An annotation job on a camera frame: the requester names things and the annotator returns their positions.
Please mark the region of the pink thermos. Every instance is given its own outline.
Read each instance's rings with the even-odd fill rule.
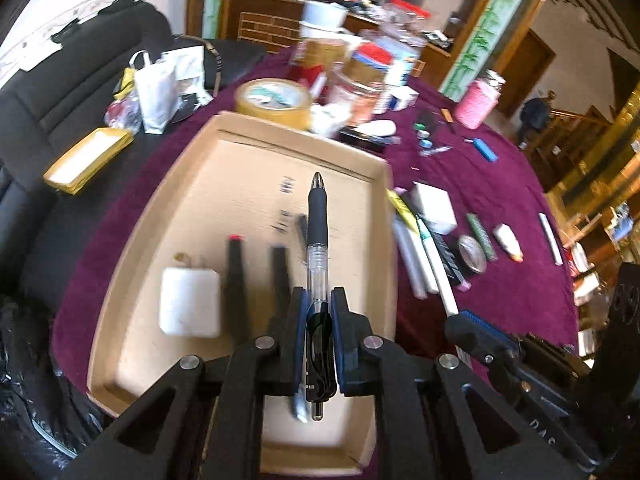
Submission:
[[[478,78],[469,85],[453,111],[456,120],[465,128],[475,130],[498,104],[503,84],[503,78],[493,70],[487,70],[485,77]]]

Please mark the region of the transparent pen barrel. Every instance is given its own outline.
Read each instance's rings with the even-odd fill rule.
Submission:
[[[320,312],[322,304],[329,301],[329,256],[327,248],[321,244],[309,246],[306,249],[307,280],[306,288],[309,293],[310,309],[313,313]]]

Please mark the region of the person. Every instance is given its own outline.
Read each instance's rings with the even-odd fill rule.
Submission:
[[[527,145],[527,134],[534,130],[540,133],[549,122],[551,103],[556,98],[556,93],[551,90],[546,97],[530,99],[522,107],[520,112],[520,129],[517,133],[518,147],[522,150]]]

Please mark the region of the metal bolt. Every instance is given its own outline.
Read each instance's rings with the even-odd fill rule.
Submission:
[[[377,335],[368,335],[364,338],[363,343],[370,350],[376,350],[382,346],[383,341]]]
[[[274,343],[275,341],[270,335],[261,335],[258,339],[255,340],[255,346],[260,350],[271,348]]]
[[[180,359],[180,368],[183,370],[193,370],[200,364],[200,358],[197,355],[185,355]]]
[[[442,354],[438,358],[438,362],[440,363],[440,366],[442,366],[443,368],[446,368],[447,370],[453,370],[454,368],[458,368],[458,365],[460,364],[460,359],[458,359],[455,355]]]

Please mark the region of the purple tablecloth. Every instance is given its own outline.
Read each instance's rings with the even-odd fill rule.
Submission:
[[[283,77],[287,59],[286,54],[270,56],[247,79]],[[410,85],[420,92],[415,107],[383,116],[396,122],[402,138],[401,144],[387,148],[384,154],[393,171],[394,185],[409,188],[414,180],[420,180],[447,190],[458,220],[458,228],[448,237],[451,242],[461,234],[470,234],[465,215],[474,212],[487,230],[501,223],[510,225],[525,255],[523,263],[512,262],[496,245],[498,261],[489,263],[484,274],[471,279],[469,291],[455,292],[459,309],[472,310],[508,332],[533,332],[556,344],[576,344],[572,282],[566,265],[554,265],[538,213],[545,212],[550,220],[552,216],[527,160],[488,127],[470,132],[458,124],[455,133],[444,125],[435,135],[436,146],[447,144],[452,150],[421,157],[413,130],[416,117],[425,108],[452,108],[452,103],[419,80],[413,79]],[[201,127],[219,111],[233,110],[237,86],[220,92],[210,105],[168,136],[87,245],[68,284],[52,338],[60,367],[78,389],[86,389],[102,301],[133,227],[166,172]],[[475,147],[464,142],[465,137],[480,137],[500,159],[494,164],[487,162]],[[398,261],[396,341],[410,353],[434,357],[450,348],[444,339],[442,303],[437,296],[416,300]]]

